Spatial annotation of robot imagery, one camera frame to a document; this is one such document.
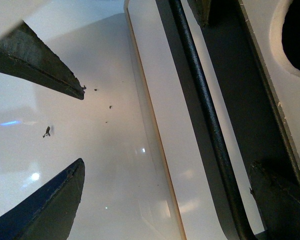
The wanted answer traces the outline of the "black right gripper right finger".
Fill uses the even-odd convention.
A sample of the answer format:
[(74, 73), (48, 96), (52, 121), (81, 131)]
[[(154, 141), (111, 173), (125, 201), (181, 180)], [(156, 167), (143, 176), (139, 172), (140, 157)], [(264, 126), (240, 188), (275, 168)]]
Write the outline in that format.
[(300, 187), (256, 161), (248, 176), (268, 235), (273, 240), (300, 240)]

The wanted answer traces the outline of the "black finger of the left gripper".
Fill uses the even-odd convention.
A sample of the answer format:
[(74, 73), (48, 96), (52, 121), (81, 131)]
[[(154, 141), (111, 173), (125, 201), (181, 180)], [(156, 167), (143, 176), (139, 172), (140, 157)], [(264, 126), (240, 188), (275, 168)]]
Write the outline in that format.
[(198, 25), (205, 28), (209, 24), (212, 0), (190, 0), (189, 5)]
[(0, 39), (0, 73), (84, 99), (74, 73), (24, 21)]

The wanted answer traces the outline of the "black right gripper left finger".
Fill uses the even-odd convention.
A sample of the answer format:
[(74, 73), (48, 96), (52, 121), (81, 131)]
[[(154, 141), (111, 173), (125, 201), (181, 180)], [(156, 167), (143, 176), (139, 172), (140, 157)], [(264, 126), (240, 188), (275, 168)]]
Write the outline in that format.
[(66, 240), (84, 182), (85, 163), (79, 158), (0, 217), (0, 240)]

